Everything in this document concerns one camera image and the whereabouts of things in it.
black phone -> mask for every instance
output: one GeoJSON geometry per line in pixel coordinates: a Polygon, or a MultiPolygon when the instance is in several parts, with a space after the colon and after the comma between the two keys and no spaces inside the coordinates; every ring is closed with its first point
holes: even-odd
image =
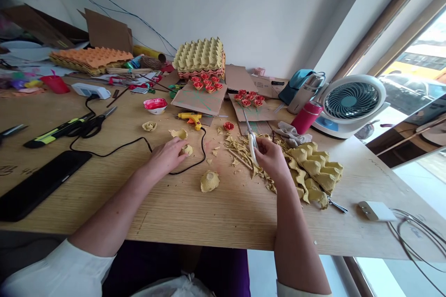
{"type": "Polygon", "coordinates": [[[65,151],[0,197],[0,221],[24,219],[92,155],[65,151]]]}

hand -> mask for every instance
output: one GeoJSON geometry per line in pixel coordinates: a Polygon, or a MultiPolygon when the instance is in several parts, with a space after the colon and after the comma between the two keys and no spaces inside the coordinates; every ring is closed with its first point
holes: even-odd
{"type": "Polygon", "coordinates": [[[254,151],[256,152],[259,166],[268,173],[275,183],[289,180],[292,182],[291,173],[283,156],[282,148],[266,138],[257,137],[256,140],[259,149],[254,148],[254,151]]]}
{"type": "Polygon", "coordinates": [[[181,148],[186,144],[187,141],[174,137],[167,143],[157,146],[149,161],[141,169],[150,173],[150,177],[156,182],[160,181],[189,156],[181,154],[181,148]]]}

car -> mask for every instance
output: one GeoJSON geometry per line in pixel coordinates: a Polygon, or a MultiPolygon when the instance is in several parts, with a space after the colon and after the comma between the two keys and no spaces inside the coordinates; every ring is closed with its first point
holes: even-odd
{"type": "Polygon", "coordinates": [[[386,102],[406,115],[446,94],[446,84],[409,74],[390,73],[378,79],[386,88],[386,102]]]}

desk fan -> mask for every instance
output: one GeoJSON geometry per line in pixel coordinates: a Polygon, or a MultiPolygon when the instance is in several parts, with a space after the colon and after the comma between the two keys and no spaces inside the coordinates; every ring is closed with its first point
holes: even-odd
{"type": "Polygon", "coordinates": [[[385,99],[386,89],[375,77],[339,79],[321,95],[323,112],[311,127],[326,136],[347,139],[390,105],[385,99]]]}

yellow egg carton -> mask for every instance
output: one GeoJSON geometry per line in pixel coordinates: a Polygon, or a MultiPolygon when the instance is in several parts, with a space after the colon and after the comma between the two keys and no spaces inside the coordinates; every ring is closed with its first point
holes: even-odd
{"type": "Polygon", "coordinates": [[[224,66],[223,43],[217,37],[180,45],[172,63],[178,72],[218,70],[224,66]]]}
{"type": "Polygon", "coordinates": [[[88,48],[60,50],[50,53],[50,60],[59,66],[75,71],[98,76],[106,72],[107,67],[121,67],[133,59],[129,52],[109,48],[88,48]]]}
{"type": "MultiPolygon", "coordinates": [[[[329,196],[333,193],[336,184],[342,177],[344,166],[338,162],[330,162],[326,151],[317,151],[317,143],[310,142],[291,148],[287,151],[299,166],[301,166],[320,185],[329,196]]],[[[308,188],[315,188],[312,181],[305,180],[308,188]]]]}

